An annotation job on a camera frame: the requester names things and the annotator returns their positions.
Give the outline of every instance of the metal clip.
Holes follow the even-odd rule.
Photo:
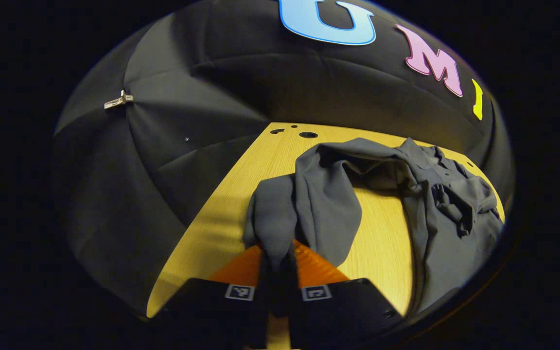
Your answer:
[[[116,100],[111,100],[105,103],[105,109],[109,109],[115,106],[120,106],[126,104],[127,102],[133,102],[133,95],[127,95],[123,89],[122,91],[120,91],[119,98],[116,98]]]

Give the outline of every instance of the gray cloth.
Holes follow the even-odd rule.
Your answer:
[[[503,224],[489,184],[437,146],[408,138],[390,148],[356,138],[317,144],[297,158],[294,174],[261,181],[247,209],[244,243],[261,242],[274,269],[295,238],[339,266],[362,218],[351,176],[402,199],[413,242],[410,313],[468,281],[500,237]]]

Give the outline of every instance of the black background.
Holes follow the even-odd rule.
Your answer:
[[[182,2],[0,2],[0,348],[177,348],[100,290],[59,235],[56,119],[107,51]],[[518,162],[518,248],[460,312],[408,348],[560,348],[560,2],[399,1],[502,106]]]

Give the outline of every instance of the pink letter m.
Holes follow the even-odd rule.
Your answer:
[[[418,71],[418,73],[429,75],[431,71],[425,63],[425,60],[427,60],[434,71],[434,77],[438,81],[442,79],[444,71],[446,71],[446,78],[444,78],[445,86],[457,96],[462,97],[462,87],[459,83],[455,60],[448,53],[440,51],[440,49],[438,49],[437,53],[434,53],[431,47],[417,33],[398,24],[396,27],[405,34],[409,43],[410,56],[405,59],[407,65],[411,69]]]

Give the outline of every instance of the wooden table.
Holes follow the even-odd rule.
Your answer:
[[[284,131],[271,133],[276,129]],[[317,138],[300,137],[302,132]],[[165,263],[151,292],[147,316],[153,317],[189,278],[208,279],[218,268],[243,252],[242,234],[249,200],[261,180],[295,172],[295,160],[321,142],[345,142],[361,137],[389,147],[405,138],[316,124],[272,122],[237,161],[202,207]],[[417,140],[420,146],[431,146]],[[442,148],[474,175],[491,182],[465,155]],[[350,279],[370,279],[396,310],[405,315],[411,299],[413,268],[406,215],[398,197],[355,188],[362,206],[362,221],[349,256],[338,269]],[[500,198],[498,213],[504,221]],[[270,317],[267,345],[271,350],[289,349],[287,319]]]

